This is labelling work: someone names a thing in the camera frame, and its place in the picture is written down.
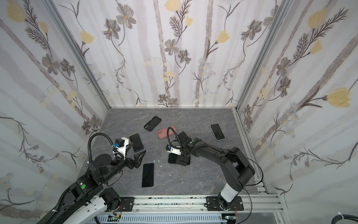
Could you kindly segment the purple-edged phone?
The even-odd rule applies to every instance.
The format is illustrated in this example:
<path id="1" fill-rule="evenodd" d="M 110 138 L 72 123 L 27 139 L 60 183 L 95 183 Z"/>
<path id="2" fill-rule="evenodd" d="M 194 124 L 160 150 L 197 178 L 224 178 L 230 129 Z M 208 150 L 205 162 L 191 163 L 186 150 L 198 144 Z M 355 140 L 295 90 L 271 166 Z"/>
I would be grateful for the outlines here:
<path id="1" fill-rule="evenodd" d="M 147 163 L 143 165 L 142 188 L 154 186 L 154 164 Z"/>
<path id="2" fill-rule="evenodd" d="M 213 135 L 217 141 L 221 141 L 221 140 L 225 139 L 225 135 L 224 135 L 219 124 L 211 124 L 210 128 L 211 128 Z"/>

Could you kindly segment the pink phone case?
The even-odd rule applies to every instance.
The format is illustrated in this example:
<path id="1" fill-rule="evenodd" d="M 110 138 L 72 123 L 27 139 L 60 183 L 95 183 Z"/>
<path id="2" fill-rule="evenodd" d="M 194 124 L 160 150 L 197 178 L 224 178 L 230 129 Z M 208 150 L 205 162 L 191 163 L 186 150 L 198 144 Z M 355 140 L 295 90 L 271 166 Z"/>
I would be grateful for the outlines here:
<path id="1" fill-rule="evenodd" d="M 157 136 L 159 139 L 164 139 L 167 138 L 170 135 L 173 135 L 174 132 L 177 132 L 177 129 L 175 126 L 171 126 L 171 129 L 168 131 L 168 128 L 164 128 L 162 130 L 159 130 L 157 132 Z"/>

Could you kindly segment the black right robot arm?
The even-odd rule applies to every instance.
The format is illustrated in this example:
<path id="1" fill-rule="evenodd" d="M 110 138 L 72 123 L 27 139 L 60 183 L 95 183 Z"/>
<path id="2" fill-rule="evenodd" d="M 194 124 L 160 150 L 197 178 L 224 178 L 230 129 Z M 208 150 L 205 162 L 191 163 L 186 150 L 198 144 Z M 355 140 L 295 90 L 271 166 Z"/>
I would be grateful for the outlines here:
<path id="1" fill-rule="evenodd" d="M 219 194 L 219 201 L 229 204 L 255 175 L 255 169 L 249 158 L 237 147 L 224 149 L 207 144 L 199 138 L 191 139 L 185 132 L 175 136 L 175 147 L 185 157 L 195 156 L 208 159 L 222 169 L 226 184 Z"/>

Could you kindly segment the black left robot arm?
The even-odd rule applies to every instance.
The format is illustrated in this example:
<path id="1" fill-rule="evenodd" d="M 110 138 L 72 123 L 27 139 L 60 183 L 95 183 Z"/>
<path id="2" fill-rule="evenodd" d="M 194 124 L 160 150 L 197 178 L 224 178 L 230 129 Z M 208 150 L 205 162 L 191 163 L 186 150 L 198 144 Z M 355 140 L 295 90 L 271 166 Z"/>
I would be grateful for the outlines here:
<path id="1" fill-rule="evenodd" d="M 48 212 L 39 224 L 63 224 L 77 210 L 84 206 L 100 205 L 105 210 L 125 210 L 118 193 L 112 188 L 104 188 L 125 167 L 139 168 L 146 151 L 125 158 L 122 161 L 113 159 L 109 154 L 101 154 L 89 162 L 85 174 L 70 185 L 60 196 L 54 208 Z"/>

